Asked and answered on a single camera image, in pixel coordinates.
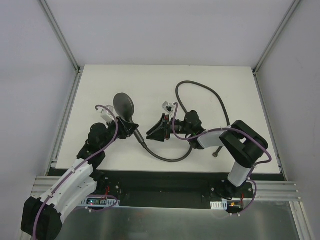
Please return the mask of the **grey shower head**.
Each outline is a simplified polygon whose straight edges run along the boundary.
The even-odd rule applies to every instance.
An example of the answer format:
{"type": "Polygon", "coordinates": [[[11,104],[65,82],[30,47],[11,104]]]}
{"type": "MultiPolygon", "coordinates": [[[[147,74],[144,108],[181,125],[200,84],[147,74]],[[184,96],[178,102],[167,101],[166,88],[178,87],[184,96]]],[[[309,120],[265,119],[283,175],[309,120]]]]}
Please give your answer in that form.
{"type": "MultiPolygon", "coordinates": [[[[129,95],[123,92],[117,93],[113,98],[113,106],[119,117],[128,122],[134,123],[133,115],[135,113],[135,106],[129,95]]],[[[145,149],[147,145],[139,129],[135,131],[134,136],[140,145],[145,149]]]]}

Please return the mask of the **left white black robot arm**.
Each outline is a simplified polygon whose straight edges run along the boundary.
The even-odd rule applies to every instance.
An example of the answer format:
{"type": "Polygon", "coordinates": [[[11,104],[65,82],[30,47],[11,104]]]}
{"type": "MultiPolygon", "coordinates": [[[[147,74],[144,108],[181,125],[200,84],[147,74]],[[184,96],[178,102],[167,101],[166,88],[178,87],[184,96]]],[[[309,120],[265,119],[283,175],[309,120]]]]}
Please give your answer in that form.
{"type": "Polygon", "coordinates": [[[41,196],[26,200],[21,230],[35,240],[56,239],[66,218],[82,200],[105,191],[104,175],[97,168],[106,157],[106,148],[117,139],[131,137],[138,127],[120,117],[92,125],[73,165],[41,196]]]}

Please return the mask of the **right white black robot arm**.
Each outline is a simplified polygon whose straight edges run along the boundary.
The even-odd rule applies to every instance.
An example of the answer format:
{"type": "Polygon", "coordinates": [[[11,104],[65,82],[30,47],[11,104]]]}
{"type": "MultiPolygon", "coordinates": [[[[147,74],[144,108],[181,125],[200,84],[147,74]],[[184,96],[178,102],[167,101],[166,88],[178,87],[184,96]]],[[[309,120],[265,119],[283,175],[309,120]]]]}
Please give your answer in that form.
{"type": "Polygon", "coordinates": [[[235,163],[222,189],[233,198],[242,193],[243,184],[257,165],[272,161],[267,141],[242,120],[227,127],[206,130],[195,110],[186,113],[184,120],[175,119],[174,114],[163,113],[156,125],[147,131],[146,138],[164,142],[171,135],[187,141],[195,150],[211,147],[225,147],[228,150],[235,163]]]}

